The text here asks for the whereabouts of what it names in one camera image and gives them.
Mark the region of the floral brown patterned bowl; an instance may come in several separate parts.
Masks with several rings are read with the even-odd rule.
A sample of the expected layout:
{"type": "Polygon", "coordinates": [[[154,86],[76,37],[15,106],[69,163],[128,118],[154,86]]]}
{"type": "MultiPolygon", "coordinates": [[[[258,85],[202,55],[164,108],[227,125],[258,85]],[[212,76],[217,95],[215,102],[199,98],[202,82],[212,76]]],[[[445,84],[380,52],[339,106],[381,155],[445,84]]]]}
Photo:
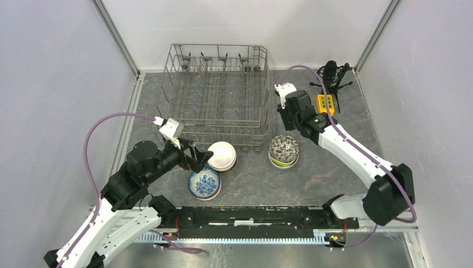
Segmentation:
{"type": "Polygon", "coordinates": [[[299,143],[290,135],[279,134],[269,143],[271,157],[281,162],[293,161],[300,153],[299,143]]]}

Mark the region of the grey wire dish rack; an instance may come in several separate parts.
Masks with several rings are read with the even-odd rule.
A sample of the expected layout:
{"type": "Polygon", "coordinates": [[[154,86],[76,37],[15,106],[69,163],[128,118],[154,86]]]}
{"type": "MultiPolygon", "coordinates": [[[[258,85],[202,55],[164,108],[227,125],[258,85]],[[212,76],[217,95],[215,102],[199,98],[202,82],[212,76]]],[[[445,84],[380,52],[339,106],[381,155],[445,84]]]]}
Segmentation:
{"type": "Polygon", "coordinates": [[[268,50],[261,45],[172,44],[150,114],[182,137],[260,151],[270,132],[268,50]]]}

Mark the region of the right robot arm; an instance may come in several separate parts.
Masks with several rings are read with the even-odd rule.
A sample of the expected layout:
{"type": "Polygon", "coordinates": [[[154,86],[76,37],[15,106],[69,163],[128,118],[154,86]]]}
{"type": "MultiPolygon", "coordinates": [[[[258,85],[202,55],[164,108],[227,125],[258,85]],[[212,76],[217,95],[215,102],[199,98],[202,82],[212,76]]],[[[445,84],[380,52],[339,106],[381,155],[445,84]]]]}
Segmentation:
{"type": "Polygon", "coordinates": [[[391,221],[414,223],[415,192],[411,169],[393,165],[351,137],[330,112],[316,112],[308,93],[292,84],[276,85],[277,112],[287,131],[297,130],[341,160],[367,188],[358,195],[339,195],[327,202],[323,223],[336,228],[347,218],[369,218],[385,226],[391,221]]]}

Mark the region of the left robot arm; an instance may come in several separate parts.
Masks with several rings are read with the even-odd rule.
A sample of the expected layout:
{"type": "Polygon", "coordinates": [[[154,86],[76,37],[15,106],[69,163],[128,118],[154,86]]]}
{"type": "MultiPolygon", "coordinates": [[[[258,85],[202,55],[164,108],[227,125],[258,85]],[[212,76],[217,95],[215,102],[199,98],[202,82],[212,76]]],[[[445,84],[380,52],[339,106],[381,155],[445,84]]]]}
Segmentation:
{"type": "Polygon", "coordinates": [[[126,161],[100,192],[100,208],[82,225],[62,248],[44,256],[48,267],[106,267],[142,234],[158,226],[169,227],[175,221],[175,206],[160,195],[121,228],[111,229],[148,194],[148,187],[175,166],[198,173],[213,157],[212,151],[199,150],[193,141],[179,138],[181,146],[171,141],[159,150],[152,141],[135,144],[126,161]]]}

